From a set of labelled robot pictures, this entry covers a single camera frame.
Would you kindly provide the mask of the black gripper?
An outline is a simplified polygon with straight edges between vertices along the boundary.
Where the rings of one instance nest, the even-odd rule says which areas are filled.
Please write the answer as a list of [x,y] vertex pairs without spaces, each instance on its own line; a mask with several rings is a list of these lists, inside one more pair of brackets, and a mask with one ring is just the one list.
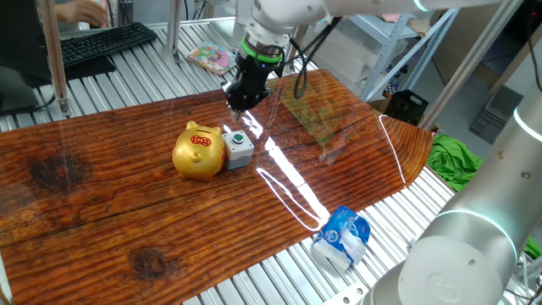
[[266,57],[258,54],[237,53],[235,64],[237,72],[233,80],[222,83],[230,117],[237,121],[248,110],[255,108],[271,94],[268,76],[282,62],[282,56]]

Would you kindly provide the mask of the bare person hand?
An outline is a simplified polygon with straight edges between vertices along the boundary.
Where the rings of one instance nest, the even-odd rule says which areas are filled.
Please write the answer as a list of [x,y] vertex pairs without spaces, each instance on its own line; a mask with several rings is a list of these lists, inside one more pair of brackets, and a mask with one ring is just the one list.
[[74,0],[56,4],[54,11],[58,21],[64,23],[85,22],[100,27],[108,22],[108,11],[92,0]]

